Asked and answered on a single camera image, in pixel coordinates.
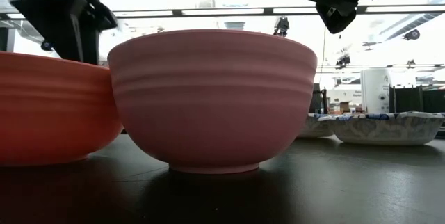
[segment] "pink bowl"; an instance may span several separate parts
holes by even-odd
[[[316,55],[273,35],[188,30],[109,54],[124,128],[149,155],[189,173],[239,173],[285,150],[305,123]]]

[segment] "dark table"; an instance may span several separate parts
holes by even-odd
[[[445,142],[300,140],[260,169],[187,175],[126,135],[71,164],[0,168],[0,223],[445,223]]]

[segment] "bright window light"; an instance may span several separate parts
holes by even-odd
[[[275,14],[287,14],[287,13],[317,13],[315,8],[274,8],[273,13]]]
[[[133,12],[114,12],[117,17],[139,17],[139,16],[171,16],[173,12],[171,10],[160,11],[133,11]]]
[[[445,5],[432,5],[432,6],[374,6],[366,9],[367,13],[394,13],[394,12],[407,12],[415,13],[421,11],[428,12],[445,12]]]
[[[234,9],[199,9],[183,10],[183,15],[248,15],[262,14],[263,8],[234,8]]]
[[[22,14],[6,14],[11,19],[24,19],[25,17]]]

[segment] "white cylinder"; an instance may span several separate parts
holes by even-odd
[[[391,73],[387,68],[363,70],[362,106],[367,113],[389,113]]]

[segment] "bowl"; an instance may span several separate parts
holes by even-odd
[[[107,68],[0,52],[0,166],[83,159],[121,130]]]
[[[320,121],[320,118],[330,117],[326,114],[309,113],[297,138],[322,138],[334,135],[328,121]]]
[[[342,115],[328,121],[334,134],[346,143],[423,145],[435,138],[444,115],[421,112]]]
[[[312,98],[315,53],[263,33],[189,30],[134,38],[108,55],[124,128],[187,173],[239,173],[285,150]]]

